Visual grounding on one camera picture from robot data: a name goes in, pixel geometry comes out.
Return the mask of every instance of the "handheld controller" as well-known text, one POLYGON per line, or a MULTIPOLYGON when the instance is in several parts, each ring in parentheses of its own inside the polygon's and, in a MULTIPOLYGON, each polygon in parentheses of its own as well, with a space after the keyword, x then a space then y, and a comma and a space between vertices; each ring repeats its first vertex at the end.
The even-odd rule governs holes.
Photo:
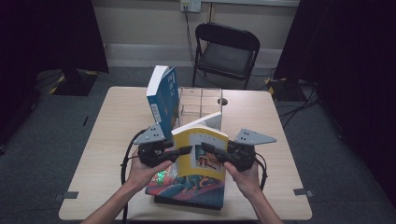
POLYGON ((173 146, 173 143, 164 138, 158 123, 137 136, 134 144, 139 145, 137 155, 140 161, 151 168, 164 161, 175 162, 179 156, 189 154, 192 149, 192 147, 182 147, 179 150, 166 151, 167 148, 173 146))
POLYGON ((143 164, 152 168, 164 161, 175 162, 179 156, 189 154, 192 149, 192 147, 181 147, 179 150, 165 151, 172 146, 172 142, 169 141, 145 143, 139 146, 137 154, 143 164))
POLYGON ((256 160, 254 146, 236 144, 233 141, 228 142, 227 151, 217 149, 207 143, 202 143, 202 150, 212 153, 218 162, 224 163, 227 161, 231 163, 238 172, 250 169, 256 160))
POLYGON ((239 172, 251 168, 256 160, 255 145, 273 143, 276 139, 261 133, 256 133, 248 129, 242 129, 236 136, 235 141, 228 141, 227 151, 215 148, 214 146, 202 143, 202 150, 212 153, 221 162, 229 162, 239 172))

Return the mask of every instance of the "clear plastic box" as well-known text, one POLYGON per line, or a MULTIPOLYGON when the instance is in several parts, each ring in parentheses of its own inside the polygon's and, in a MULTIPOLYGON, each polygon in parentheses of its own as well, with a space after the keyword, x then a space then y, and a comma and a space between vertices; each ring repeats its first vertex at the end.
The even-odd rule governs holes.
POLYGON ((187 88, 179 89, 179 125, 190 123, 206 115, 221 112, 221 89, 187 88))

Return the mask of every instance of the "power outlet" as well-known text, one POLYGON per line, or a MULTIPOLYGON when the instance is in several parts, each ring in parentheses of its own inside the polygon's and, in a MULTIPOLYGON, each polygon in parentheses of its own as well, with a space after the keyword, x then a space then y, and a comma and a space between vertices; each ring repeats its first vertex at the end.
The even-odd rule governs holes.
POLYGON ((180 11, 190 11, 191 0, 180 0, 180 11))
POLYGON ((201 12, 201 0, 191 0, 191 12, 201 12))
POLYGON ((201 12, 201 0, 180 0, 180 11, 201 12))

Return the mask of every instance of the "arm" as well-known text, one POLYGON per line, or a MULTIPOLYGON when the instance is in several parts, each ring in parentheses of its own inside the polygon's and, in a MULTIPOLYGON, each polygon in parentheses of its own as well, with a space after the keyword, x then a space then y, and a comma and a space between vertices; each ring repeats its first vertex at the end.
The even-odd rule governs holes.
MULTIPOLYGON (((137 156, 137 149, 132 156, 137 156)), ((160 165, 149 168, 142 164, 138 158, 132 159, 131 171, 125 184, 123 184, 102 206, 94 211, 81 223, 111 223, 134 195, 143 189, 151 178, 165 170, 172 164, 165 161, 160 165)))
POLYGON ((256 162, 250 170, 241 173, 229 162, 224 162, 224 167, 233 177, 233 181, 236 182, 236 186, 242 194, 250 201, 260 223, 283 223, 260 189, 258 164, 256 162))

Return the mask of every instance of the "chair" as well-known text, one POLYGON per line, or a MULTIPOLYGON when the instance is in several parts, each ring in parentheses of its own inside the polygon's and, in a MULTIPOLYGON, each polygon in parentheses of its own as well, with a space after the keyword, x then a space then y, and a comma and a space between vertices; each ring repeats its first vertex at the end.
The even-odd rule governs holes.
POLYGON ((198 25, 195 36, 197 48, 192 86, 195 86, 197 70, 201 70, 205 77, 206 73, 211 73, 245 80, 245 90, 259 53, 259 39, 249 31, 213 22, 198 25), (201 41, 207 41, 205 49, 201 41))

